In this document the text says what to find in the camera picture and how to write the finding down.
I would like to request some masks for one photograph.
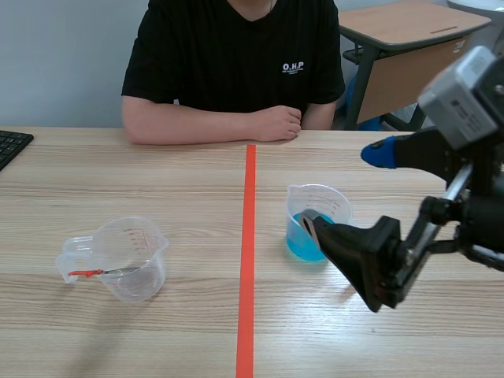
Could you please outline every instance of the red tape line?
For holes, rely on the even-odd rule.
[[[254,378],[255,178],[256,146],[249,145],[243,196],[236,378]]]

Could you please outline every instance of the table surface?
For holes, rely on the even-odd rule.
[[[473,33],[491,20],[424,1],[402,1],[339,15],[341,32],[385,50],[412,49]]]
[[[121,130],[16,128],[35,141],[0,172],[0,376],[234,377],[245,143],[130,146]],[[325,183],[409,230],[443,183],[367,166],[387,133],[303,132],[257,150],[255,376],[502,376],[502,275],[458,255],[432,258],[398,310],[374,314],[332,265],[284,247],[293,183]],[[170,239],[152,300],[119,302],[96,279],[67,285],[67,238],[151,217]]]

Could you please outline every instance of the o.h.p logo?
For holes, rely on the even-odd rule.
[[[303,61],[300,61],[299,63],[292,63],[291,65],[286,63],[282,67],[282,73],[286,73],[288,75],[294,75],[299,71],[302,71],[304,69],[303,68],[304,65],[305,63]]]

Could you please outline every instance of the hand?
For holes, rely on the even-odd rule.
[[[275,142],[294,139],[301,131],[301,111],[274,106],[247,114],[247,127],[253,140]]]

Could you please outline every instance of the empty measuring cup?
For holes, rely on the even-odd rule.
[[[165,282],[167,246],[153,221],[121,218],[93,236],[67,240],[56,266],[67,284],[96,275],[121,301],[139,302],[156,294]]]
[[[329,223],[349,224],[352,206],[347,198],[325,185],[291,185],[287,193],[287,246],[297,256],[308,261],[325,258],[317,244],[299,225],[299,214],[313,209]]]

